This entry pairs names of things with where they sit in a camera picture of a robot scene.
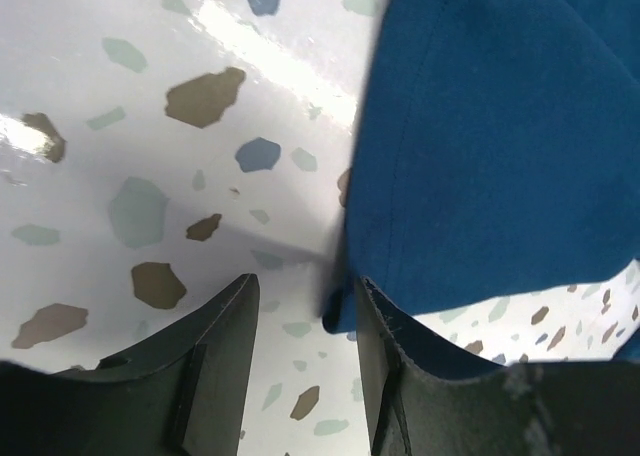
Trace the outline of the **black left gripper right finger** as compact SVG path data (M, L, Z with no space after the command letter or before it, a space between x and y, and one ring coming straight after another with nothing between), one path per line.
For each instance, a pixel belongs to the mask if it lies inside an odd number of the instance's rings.
M355 300L373 454L638 453L637 363L501 366L423 326L368 279Z

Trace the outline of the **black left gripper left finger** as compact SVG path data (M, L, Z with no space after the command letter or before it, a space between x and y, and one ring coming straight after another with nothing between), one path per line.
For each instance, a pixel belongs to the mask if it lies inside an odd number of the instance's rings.
M257 276L244 274L93 370L2 362L2 454L236 454L259 302Z

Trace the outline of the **navy blue printed t-shirt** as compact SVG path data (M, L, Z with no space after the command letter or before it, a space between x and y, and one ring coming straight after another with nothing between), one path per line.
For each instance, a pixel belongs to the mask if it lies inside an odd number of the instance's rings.
M639 256L639 0L390 0L349 175L368 277L417 315L605 281Z

